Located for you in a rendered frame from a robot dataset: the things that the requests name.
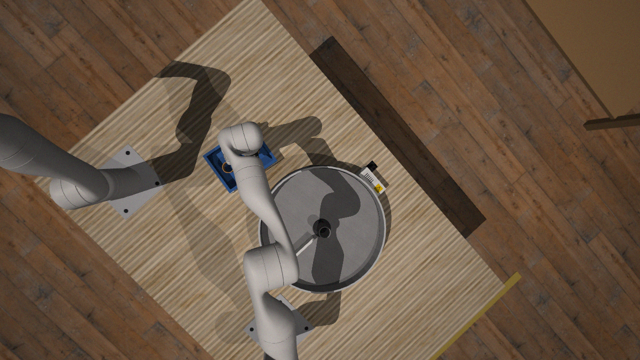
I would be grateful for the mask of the blue open crate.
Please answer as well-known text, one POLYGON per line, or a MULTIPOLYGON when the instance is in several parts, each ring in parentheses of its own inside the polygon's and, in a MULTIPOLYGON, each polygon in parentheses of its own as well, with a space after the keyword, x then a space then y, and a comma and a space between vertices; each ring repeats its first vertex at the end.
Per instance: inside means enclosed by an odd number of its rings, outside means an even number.
MULTIPOLYGON (((262 147, 259 149, 258 156, 263 162, 264 169, 277 161, 277 159, 274 157, 274 154, 265 144, 265 141, 263 141, 262 147)), ((224 168, 229 173, 224 172, 222 169, 222 165, 226 162, 226 159, 224 158, 220 145, 215 146, 215 148, 202 155, 202 157, 205 158, 205 161, 209 164, 211 169, 214 171, 218 179, 220 179, 229 193, 232 193, 237 189, 234 172, 231 172, 233 170, 233 167, 226 163, 224 168)))

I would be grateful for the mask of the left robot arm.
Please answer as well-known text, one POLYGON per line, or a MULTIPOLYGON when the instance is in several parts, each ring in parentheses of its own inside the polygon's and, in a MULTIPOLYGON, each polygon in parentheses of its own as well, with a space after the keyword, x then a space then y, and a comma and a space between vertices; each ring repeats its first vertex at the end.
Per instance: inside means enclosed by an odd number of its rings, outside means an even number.
POLYGON ((96 169, 22 120, 1 112, 0 167, 14 173, 53 178, 49 185, 51 198, 66 210, 132 196, 142 185, 137 171, 131 168, 96 169))

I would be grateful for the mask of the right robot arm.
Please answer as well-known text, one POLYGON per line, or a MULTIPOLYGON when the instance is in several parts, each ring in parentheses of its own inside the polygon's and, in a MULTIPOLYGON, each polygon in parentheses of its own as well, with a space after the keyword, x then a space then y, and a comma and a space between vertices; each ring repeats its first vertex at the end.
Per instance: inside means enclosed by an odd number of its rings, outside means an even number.
POLYGON ((243 256, 263 360, 298 360, 294 314, 268 292, 296 283, 300 269, 263 162, 251 156, 262 148, 262 130, 254 121, 246 121, 222 129, 217 140, 227 165, 232 167, 243 203, 266 224, 275 239, 275 243, 250 249, 243 256))

